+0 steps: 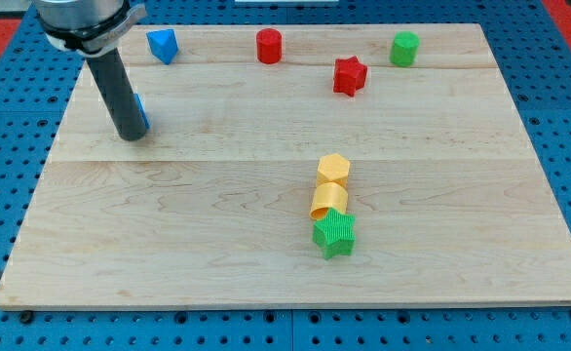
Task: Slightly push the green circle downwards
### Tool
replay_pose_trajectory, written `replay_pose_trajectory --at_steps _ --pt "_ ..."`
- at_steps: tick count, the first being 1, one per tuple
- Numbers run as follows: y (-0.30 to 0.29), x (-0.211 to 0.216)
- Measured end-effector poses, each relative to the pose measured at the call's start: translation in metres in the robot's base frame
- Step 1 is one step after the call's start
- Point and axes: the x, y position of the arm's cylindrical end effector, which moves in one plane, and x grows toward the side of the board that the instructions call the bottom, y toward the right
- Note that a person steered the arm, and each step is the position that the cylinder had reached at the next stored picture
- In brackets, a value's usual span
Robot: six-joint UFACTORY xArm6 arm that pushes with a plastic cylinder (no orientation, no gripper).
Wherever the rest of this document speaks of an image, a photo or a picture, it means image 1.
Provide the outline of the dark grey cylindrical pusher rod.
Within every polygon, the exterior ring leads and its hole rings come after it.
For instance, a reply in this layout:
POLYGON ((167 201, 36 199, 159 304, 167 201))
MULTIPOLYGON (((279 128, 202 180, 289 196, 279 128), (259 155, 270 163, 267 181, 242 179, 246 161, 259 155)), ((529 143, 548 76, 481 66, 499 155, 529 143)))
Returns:
POLYGON ((143 138, 147 130, 118 50, 113 49, 99 57, 87 58, 87 65, 118 136, 125 141, 143 138))

